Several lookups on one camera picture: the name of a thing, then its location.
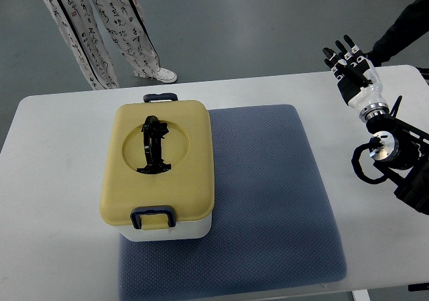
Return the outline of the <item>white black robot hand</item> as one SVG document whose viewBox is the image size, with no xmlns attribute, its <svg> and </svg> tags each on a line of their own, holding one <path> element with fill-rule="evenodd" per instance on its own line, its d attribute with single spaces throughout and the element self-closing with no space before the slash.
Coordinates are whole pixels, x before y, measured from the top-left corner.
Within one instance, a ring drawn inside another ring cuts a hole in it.
<svg viewBox="0 0 429 301">
<path fill-rule="evenodd" d="M 335 45 L 339 52 L 331 48 L 322 51 L 344 102 L 364 123 L 376 115 L 388 114 L 388 104 L 381 95 L 383 86 L 372 62 L 348 35 Z"/>
</svg>

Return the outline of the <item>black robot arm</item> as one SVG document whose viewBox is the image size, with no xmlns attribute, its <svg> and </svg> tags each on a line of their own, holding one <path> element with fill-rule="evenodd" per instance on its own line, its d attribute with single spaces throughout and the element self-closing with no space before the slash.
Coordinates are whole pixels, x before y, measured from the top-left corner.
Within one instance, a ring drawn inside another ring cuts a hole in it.
<svg viewBox="0 0 429 301">
<path fill-rule="evenodd" d="M 419 213 L 428 214 L 428 133 L 396 117 L 402 97 L 389 109 L 384 103 L 364 107 L 360 118 L 366 124 L 371 139 L 357 147 L 351 159 L 356 176 L 376 185 L 391 180 L 397 188 L 396 198 Z M 365 175 L 360 157 L 368 151 L 373 166 L 383 176 Z"/>
</svg>

